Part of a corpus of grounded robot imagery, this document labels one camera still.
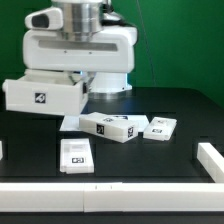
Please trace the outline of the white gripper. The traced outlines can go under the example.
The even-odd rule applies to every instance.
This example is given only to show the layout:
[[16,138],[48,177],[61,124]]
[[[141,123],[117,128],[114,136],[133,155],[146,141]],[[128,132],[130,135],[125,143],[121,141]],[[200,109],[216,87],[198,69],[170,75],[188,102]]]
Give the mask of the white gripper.
[[134,27],[105,27],[86,42],[65,40],[57,31],[30,30],[23,39],[23,61],[37,70],[129,73],[136,42]]

